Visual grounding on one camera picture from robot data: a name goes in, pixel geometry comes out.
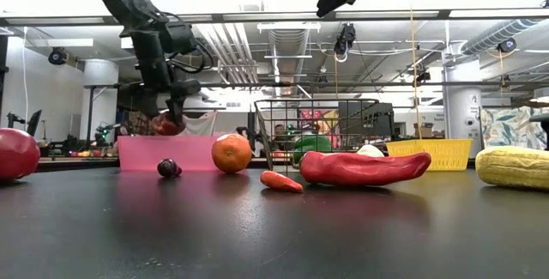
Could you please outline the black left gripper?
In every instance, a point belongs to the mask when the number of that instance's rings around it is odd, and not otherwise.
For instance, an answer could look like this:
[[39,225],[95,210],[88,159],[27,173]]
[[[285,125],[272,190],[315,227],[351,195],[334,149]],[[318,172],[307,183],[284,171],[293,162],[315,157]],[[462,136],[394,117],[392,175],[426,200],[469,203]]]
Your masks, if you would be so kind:
[[142,96],[142,112],[150,119],[158,116],[158,94],[169,93],[167,107],[172,122],[182,124],[185,96],[197,94],[201,85],[195,79],[178,80],[167,55],[192,52],[196,48],[193,36],[189,31],[138,30],[130,37],[136,54],[136,67],[141,72],[144,88],[150,91]]

